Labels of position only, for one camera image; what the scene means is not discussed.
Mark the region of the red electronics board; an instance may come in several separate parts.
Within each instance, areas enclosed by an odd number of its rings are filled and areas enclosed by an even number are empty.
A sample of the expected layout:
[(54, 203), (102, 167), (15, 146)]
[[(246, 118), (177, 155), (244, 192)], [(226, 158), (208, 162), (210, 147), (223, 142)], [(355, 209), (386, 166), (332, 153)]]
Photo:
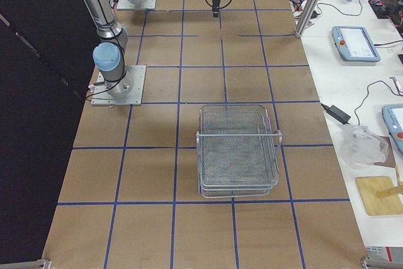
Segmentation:
[(293, 6), (294, 12), (299, 12), (303, 10), (303, 4), (306, 0), (289, 0)]

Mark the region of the blue teach pendant upper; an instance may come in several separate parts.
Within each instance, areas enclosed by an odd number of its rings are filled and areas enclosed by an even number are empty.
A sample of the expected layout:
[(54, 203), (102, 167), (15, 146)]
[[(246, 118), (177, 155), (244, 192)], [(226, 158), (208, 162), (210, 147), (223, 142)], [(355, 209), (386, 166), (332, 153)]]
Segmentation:
[(362, 26), (334, 26), (331, 30), (340, 57), (348, 62), (379, 62), (379, 56), (367, 30)]

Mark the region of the blue teach pendant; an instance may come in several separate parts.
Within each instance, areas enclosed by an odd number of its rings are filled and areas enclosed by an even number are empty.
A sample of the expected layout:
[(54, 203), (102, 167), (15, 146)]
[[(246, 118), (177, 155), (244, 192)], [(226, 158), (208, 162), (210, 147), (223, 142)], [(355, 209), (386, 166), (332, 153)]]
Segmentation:
[(362, 26), (334, 26), (331, 30), (340, 57), (348, 62), (379, 62), (379, 56), (367, 30)]
[(382, 117), (389, 135), (402, 154), (402, 104), (387, 105), (382, 108)]

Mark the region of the black power adapter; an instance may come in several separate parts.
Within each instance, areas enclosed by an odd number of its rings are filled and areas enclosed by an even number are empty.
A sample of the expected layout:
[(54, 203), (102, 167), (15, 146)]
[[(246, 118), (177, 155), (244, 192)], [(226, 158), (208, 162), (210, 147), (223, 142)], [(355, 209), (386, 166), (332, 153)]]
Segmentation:
[(338, 107), (331, 105), (326, 107), (326, 112), (332, 116), (332, 118), (336, 119), (341, 124), (349, 124), (350, 116), (344, 111), (340, 110)]

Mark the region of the clear plastic bag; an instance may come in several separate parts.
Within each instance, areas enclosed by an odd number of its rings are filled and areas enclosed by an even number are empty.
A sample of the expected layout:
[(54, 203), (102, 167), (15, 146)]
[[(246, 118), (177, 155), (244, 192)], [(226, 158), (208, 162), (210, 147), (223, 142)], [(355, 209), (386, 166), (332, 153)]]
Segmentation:
[(389, 144), (367, 126), (343, 125), (339, 151), (343, 161), (356, 168), (364, 165), (385, 163), (389, 156)]

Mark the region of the blue teach pendant lower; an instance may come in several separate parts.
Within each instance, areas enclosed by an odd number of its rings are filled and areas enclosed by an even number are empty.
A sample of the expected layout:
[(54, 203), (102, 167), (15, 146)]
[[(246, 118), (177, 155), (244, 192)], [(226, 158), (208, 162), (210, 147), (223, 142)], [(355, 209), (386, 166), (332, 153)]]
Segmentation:
[(402, 104), (387, 105), (382, 108), (382, 117), (389, 135), (402, 154)]

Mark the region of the wooden cutting board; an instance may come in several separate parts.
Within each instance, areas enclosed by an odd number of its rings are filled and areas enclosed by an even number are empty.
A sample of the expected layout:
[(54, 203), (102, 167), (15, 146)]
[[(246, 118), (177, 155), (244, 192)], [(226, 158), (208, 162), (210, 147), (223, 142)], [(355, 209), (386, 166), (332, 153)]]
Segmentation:
[(368, 176), (355, 179), (361, 201), (369, 216), (402, 214), (402, 182), (394, 186), (388, 176)]

